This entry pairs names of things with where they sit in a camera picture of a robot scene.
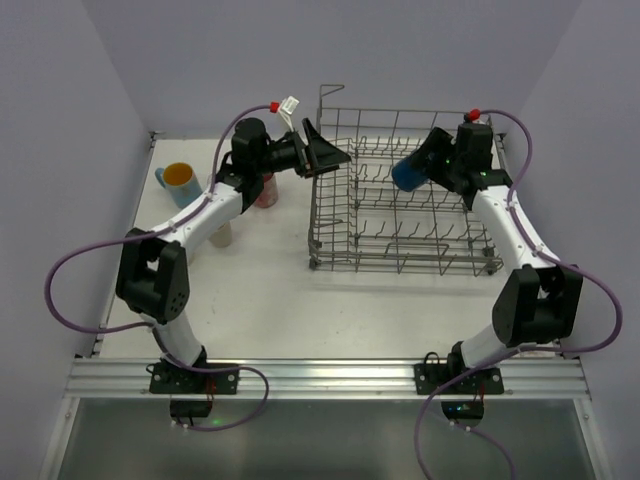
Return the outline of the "light blue patterned mug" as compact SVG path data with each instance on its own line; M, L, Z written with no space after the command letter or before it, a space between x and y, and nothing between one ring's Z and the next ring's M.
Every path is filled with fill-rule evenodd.
M188 207L203 193L193 168L187 163L177 162L159 167L154 174L157 182L180 209Z

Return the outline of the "cream tall cup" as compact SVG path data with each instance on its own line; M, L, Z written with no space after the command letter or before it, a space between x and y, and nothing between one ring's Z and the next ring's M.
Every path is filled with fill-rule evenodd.
M209 242L216 248L226 248L232 241L233 233L229 222L224 223L209 237Z

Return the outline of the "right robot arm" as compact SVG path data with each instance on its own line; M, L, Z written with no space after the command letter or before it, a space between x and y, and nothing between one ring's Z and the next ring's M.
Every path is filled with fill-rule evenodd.
M429 180L461 196L489 231L508 273L490 324L456 343L445 362L423 364L418 376L432 385L486 370L499 354L566 338L575 323L583 278L545 251L511 178L492 166L492 144L493 131L486 124L464 122L455 135L436 127L410 161Z

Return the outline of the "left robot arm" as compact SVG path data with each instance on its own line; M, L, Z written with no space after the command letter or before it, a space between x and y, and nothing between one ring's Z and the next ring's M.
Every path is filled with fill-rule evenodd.
M185 312L189 260L195 250L253 205L263 191L265 175L292 170L302 178L313 178L350 162L350 156L324 139L308 119L302 128L274 140L261 120L238 121L230 150L207 189L152 230L133 229L127 234L115 293L149 324L170 363L192 368L204 352Z

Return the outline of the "dark blue mug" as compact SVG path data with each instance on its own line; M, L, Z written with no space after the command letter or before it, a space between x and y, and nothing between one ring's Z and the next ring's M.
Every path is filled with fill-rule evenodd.
M391 169L394 185L401 191L412 192L430 179L432 154L412 152Z

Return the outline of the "pink patterned mug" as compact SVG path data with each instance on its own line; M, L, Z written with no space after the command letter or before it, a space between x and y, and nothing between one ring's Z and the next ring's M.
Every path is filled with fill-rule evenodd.
M263 189L254 202L254 206L257 208L270 208L279 198L277 179L276 176L271 173L263 176Z

